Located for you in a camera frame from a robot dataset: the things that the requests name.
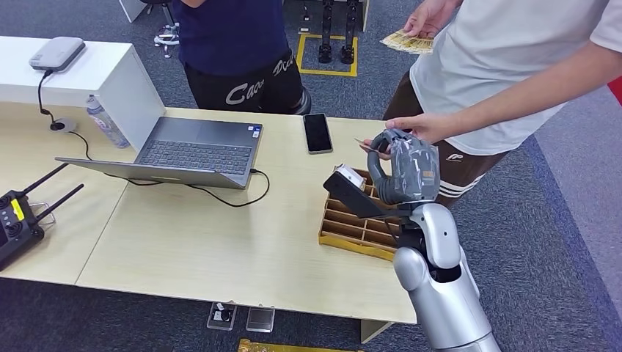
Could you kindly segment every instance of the navy shirt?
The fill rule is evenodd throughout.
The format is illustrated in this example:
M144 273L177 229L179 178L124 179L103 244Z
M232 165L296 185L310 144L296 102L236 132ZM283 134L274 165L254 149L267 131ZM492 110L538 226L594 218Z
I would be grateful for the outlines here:
M196 9L173 0L173 11L181 62L207 74L250 73L278 61L289 48L282 0L205 0Z

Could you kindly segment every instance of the striped shorts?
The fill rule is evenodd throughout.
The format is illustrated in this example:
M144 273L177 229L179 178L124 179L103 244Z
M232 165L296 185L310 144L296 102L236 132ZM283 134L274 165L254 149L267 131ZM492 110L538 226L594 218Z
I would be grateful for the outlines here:
M415 116L423 112L412 88L409 72L406 72L395 90L383 120ZM469 155L455 149L446 141L437 142L435 145L439 148L441 173L441 188L436 202L445 207L450 207L475 187L484 174L507 154Z

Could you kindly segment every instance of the water bottle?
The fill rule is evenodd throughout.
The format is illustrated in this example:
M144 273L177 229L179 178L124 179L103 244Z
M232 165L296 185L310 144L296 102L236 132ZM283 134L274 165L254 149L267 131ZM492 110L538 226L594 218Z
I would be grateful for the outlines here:
M117 148L125 148L130 145L117 124L112 121L110 115L93 95L89 95L89 100L87 100L87 113Z

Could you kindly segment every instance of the black smartphone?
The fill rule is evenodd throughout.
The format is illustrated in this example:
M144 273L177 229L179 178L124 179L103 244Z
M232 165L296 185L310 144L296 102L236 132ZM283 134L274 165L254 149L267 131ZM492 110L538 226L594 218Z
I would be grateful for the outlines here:
M304 115L302 121L304 122L304 134L307 136L307 150L309 154L332 152L332 142L326 115Z

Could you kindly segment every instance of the human hand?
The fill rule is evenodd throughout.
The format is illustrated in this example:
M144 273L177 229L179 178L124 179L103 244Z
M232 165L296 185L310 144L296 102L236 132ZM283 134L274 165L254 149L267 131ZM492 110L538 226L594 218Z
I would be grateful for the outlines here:
M425 0L404 25L408 37L434 38L462 0Z
M399 130L412 130L411 133L414 136L430 144L461 134L458 118L452 114L420 114L410 117L397 117L387 121L384 126ZM361 149L367 153L378 153L380 158L384 160L391 159L390 146L384 153L379 153L369 148L371 142L371 139L364 140Z

